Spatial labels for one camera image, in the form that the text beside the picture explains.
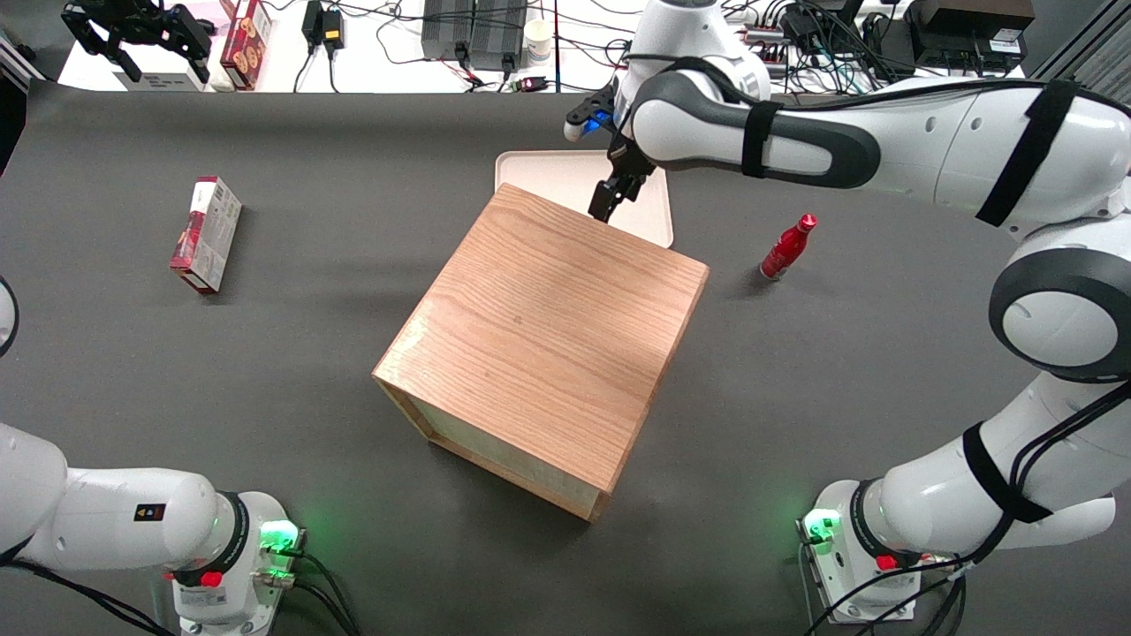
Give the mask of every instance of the red button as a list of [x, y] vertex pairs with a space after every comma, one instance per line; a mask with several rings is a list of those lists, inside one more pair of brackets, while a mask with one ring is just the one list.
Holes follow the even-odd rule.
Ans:
[[896, 562], [896, 558], [891, 555], [880, 555], [875, 558], [875, 567], [880, 568], [880, 571], [888, 571], [889, 569], [899, 567], [899, 564]]

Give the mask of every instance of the wooden box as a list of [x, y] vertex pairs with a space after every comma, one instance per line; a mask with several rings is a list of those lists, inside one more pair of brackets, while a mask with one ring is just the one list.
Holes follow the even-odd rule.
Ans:
[[503, 184], [373, 378], [429, 440], [593, 522], [707, 274]]

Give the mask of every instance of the black velcro strap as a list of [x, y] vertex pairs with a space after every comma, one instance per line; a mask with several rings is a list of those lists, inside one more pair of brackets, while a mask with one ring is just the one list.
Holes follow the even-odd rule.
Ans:
[[974, 479], [978, 480], [986, 495], [993, 499], [994, 504], [998, 504], [1003, 513], [1019, 522], [1034, 523], [1052, 515], [1053, 513], [1048, 508], [1029, 501], [1024, 495], [1009, 487], [1005, 478], [1001, 476], [1001, 472], [998, 471], [998, 464], [994, 464], [993, 457], [986, 450], [986, 445], [982, 442], [981, 430], [982, 422], [966, 429], [966, 432], [962, 433], [962, 452], [966, 455], [966, 464], [974, 473]]
[[16, 560], [16, 555], [18, 555], [19, 551], [23, 550], [24, 548], [26, 548], [27, 544], [31, 543], [31, 542], [32, 542], [32, 538], [28, 536], [27, 539], [25, 539], [25, 540], [20, 541], [19, 543], [12, 545], [10, 549], [5, 550], [3, 552], [0, 552], [0, 567], [5, 567], [5, 566], [11, 564], [12, 561], [15, 561]]
[[1021, 132], [1021, 138], [1017, 140], [1013, 153], [1009, 155], [1005, 167], [998, 175], [998, 181], [982, 204], [976, 218], [1000, 227], [1005, 217], [1013, 212], [1017, 201], [1033, 181], [1033, 175], [1048, 156], [1048, 149], [1052, 148], [1053, 139], [1064, 123], [1064, 115], [1072, 108], [1072, 100], [1078, 89], [1079, 86], [1072, 81], [1054, 79], [1041, 91], [1029, 105], [1029, 110], [1025, 111], [1029, 123]]
[[766, 178], [762, 151], [770, 137], [774, 114], [783, 106], [780, 102], [754, 102], [746, 114], [745, 135], [742, 138], [742, 173], [746, 177]]

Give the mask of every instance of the red bottle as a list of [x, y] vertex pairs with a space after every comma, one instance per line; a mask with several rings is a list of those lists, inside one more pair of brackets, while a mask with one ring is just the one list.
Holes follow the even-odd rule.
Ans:
[[805, 243], [809, 242], [809, 232], [817, 227], [817, 217], [806, 214], [801, 217], [797, 225], [789, 227], [774, 243], [774, 249], [766, 256], [758, 270], [770, 281], [777, 281], [785, 274], [785, 270], [797, 260], [801, 252], [805, 251]]

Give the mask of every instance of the white cup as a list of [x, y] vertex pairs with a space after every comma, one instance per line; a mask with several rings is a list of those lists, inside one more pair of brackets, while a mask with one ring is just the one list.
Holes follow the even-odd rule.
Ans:
[[544, 65], [550, 61], [553, 49], [554, 25], [550, 20], [530, 20], [523, 28], [526, 36], [526, 54], [533, 65]]

